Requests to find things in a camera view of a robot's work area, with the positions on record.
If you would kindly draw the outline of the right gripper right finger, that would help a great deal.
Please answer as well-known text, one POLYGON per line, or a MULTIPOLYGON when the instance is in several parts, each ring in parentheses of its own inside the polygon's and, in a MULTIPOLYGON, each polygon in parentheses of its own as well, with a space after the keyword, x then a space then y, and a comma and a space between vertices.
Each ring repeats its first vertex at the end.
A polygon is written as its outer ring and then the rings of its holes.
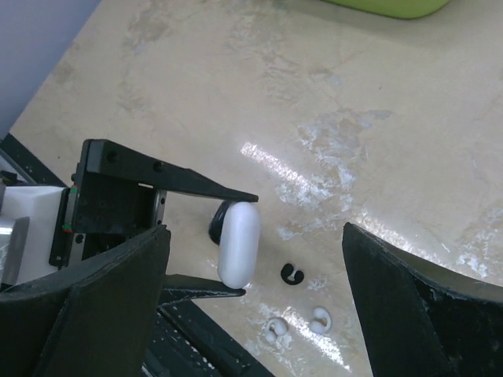
POLYGON ((343 258, 375 376, 500 376, 502 288, 351 223, 343 258))

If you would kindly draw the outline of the black earbud charging case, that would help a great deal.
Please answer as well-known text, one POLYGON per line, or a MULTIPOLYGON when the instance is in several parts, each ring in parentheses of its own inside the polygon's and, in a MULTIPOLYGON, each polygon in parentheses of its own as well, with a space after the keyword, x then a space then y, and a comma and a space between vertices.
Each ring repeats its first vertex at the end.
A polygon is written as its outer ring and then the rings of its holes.
POLYGON ((232 203, 230 201, 223 201, 215 212, 215 215, 213 216, 208 227, 208 235, 211 241, 217 245, 220 244, 224 218, 231 204, 232 203))

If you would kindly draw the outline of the black earbud near centre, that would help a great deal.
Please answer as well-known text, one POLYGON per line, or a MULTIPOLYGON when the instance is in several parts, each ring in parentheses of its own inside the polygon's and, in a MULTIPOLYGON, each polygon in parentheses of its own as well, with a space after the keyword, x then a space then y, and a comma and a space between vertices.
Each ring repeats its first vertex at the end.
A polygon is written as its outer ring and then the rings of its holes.
POLYGON ((281 269, 281 279, 290 286, 301 284, 304 280, 302 270, 296 269, 291 263, 286 263, 281 269))

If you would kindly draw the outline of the white earbud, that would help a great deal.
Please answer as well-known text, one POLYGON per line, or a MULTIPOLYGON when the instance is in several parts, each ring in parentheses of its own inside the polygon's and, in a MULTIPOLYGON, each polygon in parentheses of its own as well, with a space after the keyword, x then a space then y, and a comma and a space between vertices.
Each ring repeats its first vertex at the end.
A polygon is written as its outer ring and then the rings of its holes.
POLYGON ((288 326, 282 318, 272 318, 266 325, 266 340, 268 342, 275 342, 279 337, 286 335, 287 332, 288 326))
POLYGON ((329 311, 321 306, 313 310, 313 319, 308 324, 308 328, 315 334, 326 334, 332 326, 332 317, 329 311))

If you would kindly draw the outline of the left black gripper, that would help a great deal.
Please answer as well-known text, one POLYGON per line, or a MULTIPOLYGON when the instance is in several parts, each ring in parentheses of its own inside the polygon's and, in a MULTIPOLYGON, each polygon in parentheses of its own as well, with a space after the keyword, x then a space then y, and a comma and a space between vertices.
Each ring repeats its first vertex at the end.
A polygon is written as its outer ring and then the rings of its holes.
POLYGON ((106 139, 83 142, 72 185, 63 190, 49 264, 58 269, 108 251, 162 223, 167 192, 256 203, 189 168, 106 139))

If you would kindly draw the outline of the white earbud front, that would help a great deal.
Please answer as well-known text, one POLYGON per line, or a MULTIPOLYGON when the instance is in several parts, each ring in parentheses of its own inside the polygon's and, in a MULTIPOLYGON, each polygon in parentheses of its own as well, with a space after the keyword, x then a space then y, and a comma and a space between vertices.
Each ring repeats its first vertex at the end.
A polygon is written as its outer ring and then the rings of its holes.
POLYGON ((288 326, 282 318, 272 318, 266 325, 266 340, 268 342, 275 342, 279 337, 286 335, 287 332, 288 326))

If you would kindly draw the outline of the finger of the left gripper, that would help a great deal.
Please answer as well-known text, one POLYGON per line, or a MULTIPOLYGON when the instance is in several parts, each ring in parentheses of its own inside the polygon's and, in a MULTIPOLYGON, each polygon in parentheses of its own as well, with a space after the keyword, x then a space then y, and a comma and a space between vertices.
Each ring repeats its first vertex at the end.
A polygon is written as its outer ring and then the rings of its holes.
POLYGON ((181 274, 166 275, 160 292, 159 307, 202 298, 232 298, 246 294, 243 288, 230 288, 217 280, 181 274))

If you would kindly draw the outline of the green plastic basket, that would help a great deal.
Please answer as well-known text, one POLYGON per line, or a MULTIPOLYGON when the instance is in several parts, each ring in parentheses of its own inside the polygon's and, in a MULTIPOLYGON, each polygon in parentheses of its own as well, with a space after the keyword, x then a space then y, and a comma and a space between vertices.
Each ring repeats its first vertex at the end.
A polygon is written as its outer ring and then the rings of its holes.
POLYGON ((380 16, 412 20, 440 10, 450 0, 328 0, 328 2, 380 16))

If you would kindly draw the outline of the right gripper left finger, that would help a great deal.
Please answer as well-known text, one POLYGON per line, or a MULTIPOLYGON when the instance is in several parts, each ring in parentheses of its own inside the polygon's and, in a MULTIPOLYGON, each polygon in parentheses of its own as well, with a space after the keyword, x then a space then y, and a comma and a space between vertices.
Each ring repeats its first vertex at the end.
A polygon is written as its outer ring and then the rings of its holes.
POLYGON ((139 376, 171 234, 158 225, 1 293, 3 376, 139 376))

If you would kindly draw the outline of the white earbud charging case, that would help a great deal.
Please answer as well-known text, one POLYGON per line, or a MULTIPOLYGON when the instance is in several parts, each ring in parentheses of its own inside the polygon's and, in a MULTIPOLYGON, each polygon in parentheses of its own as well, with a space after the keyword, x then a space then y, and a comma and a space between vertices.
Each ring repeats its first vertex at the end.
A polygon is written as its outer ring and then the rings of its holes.
POLYGON ((261 221, 252 203, 234 203, 226 212, 219 243, 218 277, 229 288, 244 288, 254 276, 261 221))

